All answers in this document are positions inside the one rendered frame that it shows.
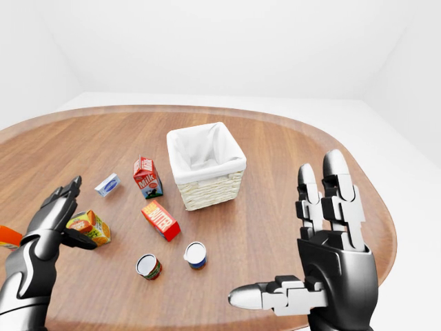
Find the orange juice carton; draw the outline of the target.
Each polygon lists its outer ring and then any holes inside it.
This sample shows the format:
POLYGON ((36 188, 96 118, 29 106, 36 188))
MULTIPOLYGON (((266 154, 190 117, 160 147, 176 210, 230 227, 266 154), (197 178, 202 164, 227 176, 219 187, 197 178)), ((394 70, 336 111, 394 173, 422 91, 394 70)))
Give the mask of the orange juice carton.
POLYGON ((109 226, 103 222, 92 210, 87 210, 74 215, 66 225, 85 234, 93 240, 98 246, 111 241, 111 232, 109 226))

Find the orange box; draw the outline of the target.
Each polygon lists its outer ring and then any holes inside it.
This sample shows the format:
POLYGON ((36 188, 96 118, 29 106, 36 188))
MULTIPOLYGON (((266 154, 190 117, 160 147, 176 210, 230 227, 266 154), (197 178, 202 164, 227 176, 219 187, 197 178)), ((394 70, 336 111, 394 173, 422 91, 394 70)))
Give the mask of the orange box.
POLYGON ((0 225, 0 247, 5 247, 11 251, 16 250, 20 246, 23 235, 19 232, 0 225))

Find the red milk carton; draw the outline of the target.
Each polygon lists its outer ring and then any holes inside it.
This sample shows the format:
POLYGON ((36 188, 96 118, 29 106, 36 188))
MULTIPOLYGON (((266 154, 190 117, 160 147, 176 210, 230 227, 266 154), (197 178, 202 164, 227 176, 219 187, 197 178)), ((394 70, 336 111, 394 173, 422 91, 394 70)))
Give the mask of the red milk carton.
POLYGON ((161 179, 153 160, 139 156, 134 162, 133 178, 145 199, 163 195, 161 179))

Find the small blue white box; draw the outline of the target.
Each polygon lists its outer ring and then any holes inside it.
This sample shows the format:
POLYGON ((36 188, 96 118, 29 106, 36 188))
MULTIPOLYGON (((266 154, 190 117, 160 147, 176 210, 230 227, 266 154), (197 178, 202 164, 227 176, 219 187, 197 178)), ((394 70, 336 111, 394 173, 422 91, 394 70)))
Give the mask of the small blue white box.
POLYGON ((112 173, 100 184, 98 184, 94 190, 98 192, 101 197, 106 197, 120 184, 120 182, 121 180, 119 179, 118 175, 116 173, 112 173))

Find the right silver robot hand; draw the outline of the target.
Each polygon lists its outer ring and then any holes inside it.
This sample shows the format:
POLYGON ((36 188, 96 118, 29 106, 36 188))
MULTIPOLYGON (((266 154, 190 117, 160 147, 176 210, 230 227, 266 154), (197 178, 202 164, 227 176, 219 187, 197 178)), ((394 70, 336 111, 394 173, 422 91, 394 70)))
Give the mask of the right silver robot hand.
POLYGON ((328 151, 322 168, 323 193, 310 164, 298 171, 296 214, 302 228, 297 243, 305 279, 284 275, 244 285, 232 290, 228 301, 277 316, 306 314, 311 331, 373 331, 378 277, 362 238, 360 193, 341 151, 328 151))

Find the red green label tin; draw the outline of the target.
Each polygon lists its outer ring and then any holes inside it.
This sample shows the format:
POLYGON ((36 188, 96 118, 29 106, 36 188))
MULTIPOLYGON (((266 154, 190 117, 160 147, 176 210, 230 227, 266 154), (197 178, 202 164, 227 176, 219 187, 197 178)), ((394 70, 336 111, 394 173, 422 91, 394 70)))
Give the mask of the red green label tin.
POLYGON ((153 254, 144 254, 136 263, 136 271, 147 280, 155 280, 162 271, 162 264, 153 254))

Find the white-lined wicker basket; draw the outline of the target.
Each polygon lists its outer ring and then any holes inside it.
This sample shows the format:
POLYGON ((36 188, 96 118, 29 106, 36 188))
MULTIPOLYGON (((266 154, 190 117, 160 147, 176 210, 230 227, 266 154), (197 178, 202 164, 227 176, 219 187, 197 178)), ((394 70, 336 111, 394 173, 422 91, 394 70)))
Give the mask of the white-lined wicker basket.
POLYGON ((224 123, 171 130, 167 149, 186 210, 235 199, 247 159, 224 123))

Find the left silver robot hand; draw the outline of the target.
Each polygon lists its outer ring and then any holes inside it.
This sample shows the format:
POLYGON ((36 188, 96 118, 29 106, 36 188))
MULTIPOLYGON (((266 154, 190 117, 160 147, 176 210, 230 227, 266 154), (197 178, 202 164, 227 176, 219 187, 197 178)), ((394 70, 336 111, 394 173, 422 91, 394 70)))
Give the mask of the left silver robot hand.
POLYGON ((97 244, 77 230, 67 229, 67 222, 76 210, 76 197, 80 193, 81 177, 77 176, 44 200, 33 216, 20 246, 35 241, 35 254, 41 260, 52 258, 61 244, 86 250, 97 248, 97 244))

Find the red butter box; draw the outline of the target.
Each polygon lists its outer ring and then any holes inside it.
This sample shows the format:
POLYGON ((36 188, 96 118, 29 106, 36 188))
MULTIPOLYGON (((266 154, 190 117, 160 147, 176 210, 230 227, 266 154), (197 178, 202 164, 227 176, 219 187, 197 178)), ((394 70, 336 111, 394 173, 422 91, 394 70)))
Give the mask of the red butter box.
POLYGON ((181 232, 178 221, 156 200, 143 207, 141 213, 167 241, 181 232))

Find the blue label tin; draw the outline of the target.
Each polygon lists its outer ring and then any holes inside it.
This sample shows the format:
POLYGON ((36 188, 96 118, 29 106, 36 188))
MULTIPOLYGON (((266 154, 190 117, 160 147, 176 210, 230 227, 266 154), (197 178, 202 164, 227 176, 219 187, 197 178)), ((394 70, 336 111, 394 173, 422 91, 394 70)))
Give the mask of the blue label tin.
POLYGON ((194 241, 186 247, 183 258, 191 268, 201 269, 207 261, 207 250, 201 242, 194 241))

